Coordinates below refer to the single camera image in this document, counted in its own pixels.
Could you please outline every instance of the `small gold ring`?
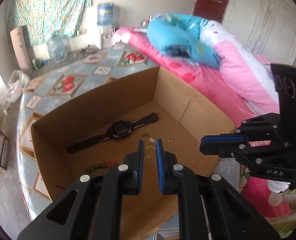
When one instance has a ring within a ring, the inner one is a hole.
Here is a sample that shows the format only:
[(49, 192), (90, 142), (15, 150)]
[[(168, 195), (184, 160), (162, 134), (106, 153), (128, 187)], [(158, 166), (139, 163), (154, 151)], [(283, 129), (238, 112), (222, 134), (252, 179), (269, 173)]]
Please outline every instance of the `small gold ring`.
[[(155, 151), (155, 153), (154, 153), (152, 156), (148, 156), (148, 155), (146, 154), (146, 150), (147, 150), (148, 148), (152, 148), (152, 149)], [(154, 157), (154, 156), (156, 155), (156, 148), (155, 148), (155, 147), (152, 147), (152, 146), (147, 146), (147, 147), (145, 148), (145, 155), (146, 155), (147, 158), (152, 158), (152, 157)]]

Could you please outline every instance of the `smartwatch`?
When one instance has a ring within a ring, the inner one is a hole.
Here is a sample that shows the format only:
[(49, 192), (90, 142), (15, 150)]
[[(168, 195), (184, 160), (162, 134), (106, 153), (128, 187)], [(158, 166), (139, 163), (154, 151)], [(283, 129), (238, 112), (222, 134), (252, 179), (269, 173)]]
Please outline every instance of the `smartwatch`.
[(158, 120), (159, 120), (159, 117), (157, 116), (157, 114), (151, 113), (148, 116), (145, 116), (141, 119), (138, 119), (132, 122), (126, 121), (126, 120), (120, 120), (120, 121), (114, 122), (109, 126), (107, 131), (99, 135), (93, 136), (89, 139), (86, 139), (84, 141), (81, 141), (79, 143), (69, 145), (67, 147), (67, 152), (69, 154), (72, 154), (109, 139), (121, 140), (123, 138), (130, 136), (132, 132), (137, 128), (149, 123), (157, 122)]

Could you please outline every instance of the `watch screen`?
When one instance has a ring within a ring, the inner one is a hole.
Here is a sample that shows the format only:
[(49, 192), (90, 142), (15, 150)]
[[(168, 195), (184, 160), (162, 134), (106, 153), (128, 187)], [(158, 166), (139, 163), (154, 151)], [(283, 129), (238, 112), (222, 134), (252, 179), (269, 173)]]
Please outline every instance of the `watch screen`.
[(117, 136), (127, 133), (128, 132), (127, 123), (125, 121), (120, 121), (115, 123), (112, 126), (112, 132), (114, 135), (117, 135)]

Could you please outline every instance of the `green floral curtain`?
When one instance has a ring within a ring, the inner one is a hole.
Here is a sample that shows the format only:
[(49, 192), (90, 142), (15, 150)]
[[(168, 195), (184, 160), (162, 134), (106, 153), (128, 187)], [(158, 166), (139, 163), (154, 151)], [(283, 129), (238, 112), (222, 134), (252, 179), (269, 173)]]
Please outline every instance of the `green floral curtain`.
[(91, 5), (92, 0), (12, 0), (7, 24), (11, 50), (9, 32), (19, 26), (23, 26), (27, 47), (45, 43), (53, 33), (73, 37), (85, 7)]

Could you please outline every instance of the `water bottle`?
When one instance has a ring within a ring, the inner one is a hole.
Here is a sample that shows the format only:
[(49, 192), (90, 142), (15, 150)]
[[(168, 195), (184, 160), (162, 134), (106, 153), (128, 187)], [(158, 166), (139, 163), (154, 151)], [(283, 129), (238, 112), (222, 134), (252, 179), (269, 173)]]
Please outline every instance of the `water bottle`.
[(113, 2), (99, 3), (97, 6), (97, 25), (110, 26), (113, 24)]
[(53, 34), (46, 43), (50, 60), (59, 63), (66, 59), (67, 52), (64, 45), (64, 38), (61, 35)]

